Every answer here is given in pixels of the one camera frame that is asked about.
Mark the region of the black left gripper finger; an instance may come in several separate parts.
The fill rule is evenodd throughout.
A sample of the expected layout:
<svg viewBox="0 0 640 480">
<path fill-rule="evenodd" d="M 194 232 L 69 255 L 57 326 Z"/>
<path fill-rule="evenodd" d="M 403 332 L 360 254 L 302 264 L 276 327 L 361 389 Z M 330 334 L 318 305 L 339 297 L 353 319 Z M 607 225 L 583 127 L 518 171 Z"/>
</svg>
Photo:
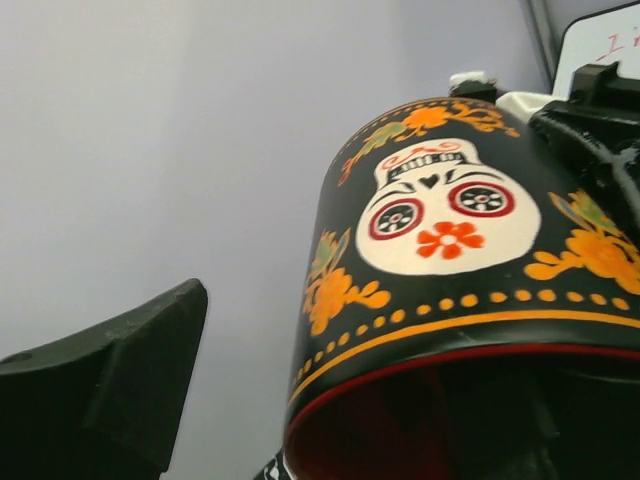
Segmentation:
<svg viewBox="0 0 640 480">
<path fill-rule="evenodd" d="M 158 479 L 208 308 L 198 279 L 1 361 L 4 479 Z"/>
</svg>

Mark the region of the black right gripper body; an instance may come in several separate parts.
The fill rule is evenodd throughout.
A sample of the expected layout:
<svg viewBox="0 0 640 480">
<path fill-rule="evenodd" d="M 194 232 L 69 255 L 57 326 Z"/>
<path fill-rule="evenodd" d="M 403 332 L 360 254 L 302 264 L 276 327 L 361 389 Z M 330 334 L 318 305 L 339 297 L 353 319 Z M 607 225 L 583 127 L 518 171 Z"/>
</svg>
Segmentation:
<svg viewBox="0 0 640 480">
<path fill-rule="evenodd" d="M 574 72 L 569 98 L 533 114 L 556 160 L 627 235 L 639 233 L 639 81 L 617 62 Z"/>
</svg>

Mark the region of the red interior mug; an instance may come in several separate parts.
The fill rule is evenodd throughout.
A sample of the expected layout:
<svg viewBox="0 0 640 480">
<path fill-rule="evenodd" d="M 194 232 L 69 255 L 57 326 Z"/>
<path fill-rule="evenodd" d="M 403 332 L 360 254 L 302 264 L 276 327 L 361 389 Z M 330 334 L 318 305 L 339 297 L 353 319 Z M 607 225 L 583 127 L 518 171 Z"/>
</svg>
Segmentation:
<svg viewBox="0 0 640 480">
<path fill-rule="evenodd" d="M 296 479 L 635 479 L 635 228 L 505 110 L 396 107 L 325 176 L 288 389 Z"/>
</svg>

